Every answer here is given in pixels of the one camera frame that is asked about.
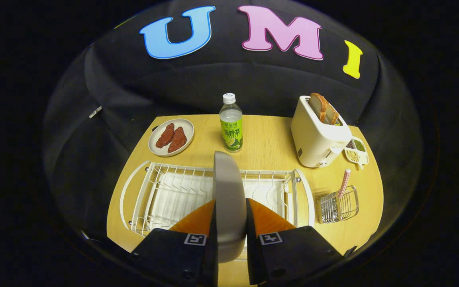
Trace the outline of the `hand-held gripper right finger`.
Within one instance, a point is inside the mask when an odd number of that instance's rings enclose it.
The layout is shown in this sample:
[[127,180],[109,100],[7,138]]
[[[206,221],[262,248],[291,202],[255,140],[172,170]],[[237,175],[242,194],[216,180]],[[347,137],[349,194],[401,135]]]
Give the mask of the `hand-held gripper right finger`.
[[306,285],[343,259],[311,226],[295,227],[247,198],[247,265],[252,285]]

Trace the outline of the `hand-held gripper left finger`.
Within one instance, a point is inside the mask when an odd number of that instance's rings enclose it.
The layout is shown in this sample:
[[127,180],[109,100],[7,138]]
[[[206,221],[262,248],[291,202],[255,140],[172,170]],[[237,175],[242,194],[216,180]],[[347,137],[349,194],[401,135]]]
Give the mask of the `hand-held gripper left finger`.
[[161,287],[215,287],[218,243],[215,201],[188,214],[169,229],[153,229],[131,257]]

